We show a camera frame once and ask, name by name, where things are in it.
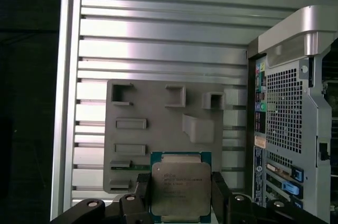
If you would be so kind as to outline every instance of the small component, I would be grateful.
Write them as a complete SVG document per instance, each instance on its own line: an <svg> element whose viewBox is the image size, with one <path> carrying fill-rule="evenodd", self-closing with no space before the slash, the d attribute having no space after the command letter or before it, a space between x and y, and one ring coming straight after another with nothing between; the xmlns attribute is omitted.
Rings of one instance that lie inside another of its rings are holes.
<svg viewBox="0 0 338 224"><path fill-rule="evenodd" d="M147 120L145 118L117 118L115 126L118 129L146 129Z"/></svg>
<svg viewBox="0 0 338 224"><path fill-rule="evenodd" d="M110 189L116 190L116 189L129 189L130 187L130 180L111 180L110 181Z"/></svg>
<svg viewBox="0 0 338 224"><path fill-rule="evenodd" d="M281 184L281 189L299 199L303 199L303 187L292 181L284 181Z"/></svg>
<svg viewBox="0 0 338 224"><path fill-rule="evenodd" d="M290 201L294 206L303 209L303 202L301 200L291 196Z"/></svg>
<svg viewBox="0 0 338 224"><path fill-rule="evenodd" d="M326 161L330 159L330 156L327 151L327 143L319 143L319 152L321 161Z"/></svg>
<svg viewBox="0 0 338 224"><path fill-rule="evenodd" d="M208 92L203 94L203 109L224 110L226 108L226 98L223 92Z"/></svg>
<svg viewBox="0 0 338 224"><path fill-rule="evenodd" d="M111 167L111 169L126 168L126 167L130 167L131 164L132 164L131 161L111 161L110 167Z"/></svg>
<svg viewBox="0 0 338 224"><path fill-rule="evenodd" d="M118 155L146 155L146 145L115 144L114 152Z"/></svg>
<svg viewBox="0 0 338 224"><path fill-rule="evenodd" d="M295 167L295 166L292 166L291 167L291 177L300 182L300 183L303 183L304 182L304 170L298 168L298 167Z"/></svg>
<svg viewBox="0 0 338 224"><path fill-rule="evenodd" d="M184 108L186 102L186 89L184 85L167 85L169 99L165 107Z"/></svg>
<svg viewBox="0 0 338 224"><path fill-rule="evenodd" d="M151 173L155 223L210 223L210 152L152 152Z"/></svg>

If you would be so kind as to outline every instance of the perforated metal panel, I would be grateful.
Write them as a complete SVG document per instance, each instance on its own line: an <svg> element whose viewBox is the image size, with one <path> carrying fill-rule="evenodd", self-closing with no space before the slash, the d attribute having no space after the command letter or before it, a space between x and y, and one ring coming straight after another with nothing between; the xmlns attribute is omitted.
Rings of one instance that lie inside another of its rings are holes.
<svg viewBox="0 0 338 224"><path fill-rule="evenodd" d="M266 156L267 158L283 165L283 166L286 166L286 167L291 167L292 165L292 161L288 158L285 158L285 157L282 157L278 154L274 154L274 153L271 153L269 151L266 151Z"/></svg>
<svg viewBox="0 0 338 224"><path fill-rule="evenodd" d="M267 77L267 141L296 153L302 152L302 91L295 68Z"/></svg>

